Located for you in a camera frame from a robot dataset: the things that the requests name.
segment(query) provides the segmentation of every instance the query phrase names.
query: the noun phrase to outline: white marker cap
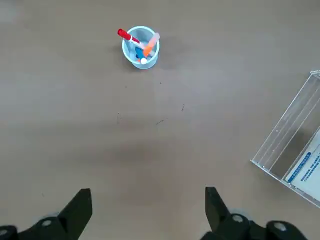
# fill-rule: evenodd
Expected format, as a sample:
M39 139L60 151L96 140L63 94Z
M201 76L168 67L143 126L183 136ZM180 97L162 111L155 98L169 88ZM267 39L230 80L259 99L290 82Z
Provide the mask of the white marker cap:
M141 64L146 64L147 62L148 62L148 60L146 58L141 59Z

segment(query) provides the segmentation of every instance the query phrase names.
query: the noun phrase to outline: blue label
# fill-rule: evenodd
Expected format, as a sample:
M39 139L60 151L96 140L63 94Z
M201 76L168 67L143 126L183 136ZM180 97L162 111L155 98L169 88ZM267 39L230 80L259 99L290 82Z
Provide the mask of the blue label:
M307 160L310 158L311 156L311 152L308 152L304 159L302 160L302 162L299 164L299 166L295 169L295 171L293 172L293 174L291 175L291 177L288 180L288 183L291 183L295 177L298 175L298 173L300 172L300 170L302 169L302 167L306 164Z

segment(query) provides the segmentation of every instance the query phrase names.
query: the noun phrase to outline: debris speck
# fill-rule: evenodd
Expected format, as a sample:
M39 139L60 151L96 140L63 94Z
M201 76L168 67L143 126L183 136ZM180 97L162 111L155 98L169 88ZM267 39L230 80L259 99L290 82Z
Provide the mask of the debris speck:
M163 121L167 120L168 118L162 119L161 121L158 121L155 125L158 125L159 123L162 123Z
M118 114L116 116L116 124L119 124L121 120L122 120L121 114L118 112Z

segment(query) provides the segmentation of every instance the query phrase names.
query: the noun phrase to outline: gray tabletop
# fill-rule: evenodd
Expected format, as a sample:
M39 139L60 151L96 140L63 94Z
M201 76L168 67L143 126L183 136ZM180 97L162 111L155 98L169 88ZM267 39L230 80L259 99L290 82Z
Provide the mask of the gray tabletop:
M250 163L312 70L317 0L0 2L0 224L91 188L81 239L197 240L204 188L309 239L320 211ZM160 33L137 70L117 30Z

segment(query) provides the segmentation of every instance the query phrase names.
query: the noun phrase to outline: small blue cup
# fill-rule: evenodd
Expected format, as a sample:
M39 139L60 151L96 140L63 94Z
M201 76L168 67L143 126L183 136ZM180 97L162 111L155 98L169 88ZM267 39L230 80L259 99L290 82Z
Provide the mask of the small blue cup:
M155 32L146 26L135 26L127 31L128 34L132 35L133 37L137 38L141 43L147 45L150 39L153 37ZM158 59L158 53L160 49L159 40L157 41L156 45L153 47L153 51L155 54L151 57L148 56L146 64L141 64L136 58L136 46L126 40L122 40L122 51L124 56L138 69L149 69L153 65L156 64Z

